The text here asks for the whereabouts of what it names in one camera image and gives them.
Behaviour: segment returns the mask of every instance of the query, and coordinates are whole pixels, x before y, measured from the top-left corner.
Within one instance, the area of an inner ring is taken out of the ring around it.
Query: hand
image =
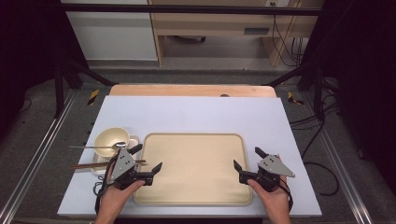
[[[286,183],[286,177],[280,177]],[[273,192],[268,192],[255,180],[249,179],[247,183],[262,199],[262,204],[265,207],[265,212],[274,224],[289,224],[289,195],[281,188]],[[280,181],[280,185],[286,187],[286,184]]]
[[[107,179],[111,177],[112,171],[113,169],[111,168]],[[108,187],[102,196],[99,213],[94,223],[112,224],[120,214],[126,201],[144,184],[145,181],[139,180],[124,190],[116,189],[114,186]]]

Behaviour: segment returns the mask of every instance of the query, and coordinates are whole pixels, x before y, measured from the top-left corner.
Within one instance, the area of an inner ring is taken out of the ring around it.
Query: spoon
[[[118,142],[114,144],[112,147],[71,147],[71,148],[112,148],[114,150],[117,150],[119,148],[124,148],[127,147],[128,145],[125,142]]]

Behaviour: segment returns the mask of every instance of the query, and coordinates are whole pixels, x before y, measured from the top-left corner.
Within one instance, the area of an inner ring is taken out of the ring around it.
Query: table
[[[146,93],[137,91],[139,89],[146,90]],[[253,92],[253,97],[247,97],[248,90]],[[133,94],[134,91],[138,92],[137,96],[121,95],[122,92]],[[196,91],[197,95],[177,96],[183,91]],[[264,92],[262,95],[264,97],[258,97],[257,92],[260,91]],[[224,92],[238,97],[213,97]],[[165,96],[153,96],[160,93]],[[290,215],[292,217],[321,216],[318,201],[295,144],[282,103],[275,96],[275,91],[270,87],[115,86],[102,105],[87,145],[93,143],[99,132],[111,126],[124,127],[140,139],[155,132],[238,133],[245,139],[249,170],[257,171],[257,162],[260,160],[254,152],[254,147],[257,146],[267,153],[280,154],[282,161],[296,174],[296,178],[288,179],[294,199]],[[89,163],[92,157],[93,150],[86,149],[79,163]],[[91,171],[75,172],[58,214],[70,217],[94,217],[95,196],[92,193],[92,186],[97,181],[97,176]],[[131,199],[125,204],[120,216],[264,217],[265,211],[259,197],[254,194],[251,203],[240,206],[141,205]]]

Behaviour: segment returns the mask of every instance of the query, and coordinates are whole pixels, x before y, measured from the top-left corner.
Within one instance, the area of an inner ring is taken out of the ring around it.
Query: plastic tray
[[[134,194],[144,204],[246,204],[251,189],[239,183],[237,160],[247,169],[244,142],[235,133],[151,133],[144,142],[139,170],[163,162],[152,186]]]

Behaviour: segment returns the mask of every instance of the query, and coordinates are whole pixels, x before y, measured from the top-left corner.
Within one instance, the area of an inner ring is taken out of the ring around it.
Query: bowl
[[[129,145],[130,136],[128,131],[119,127],[106,129],[96,136],[93,145],[95,147],[109,148],[96,148],[95,153],[103,158],[112,158],[117,152],[117,149],[112,147],[118,142],[125,142],[127,146]]]

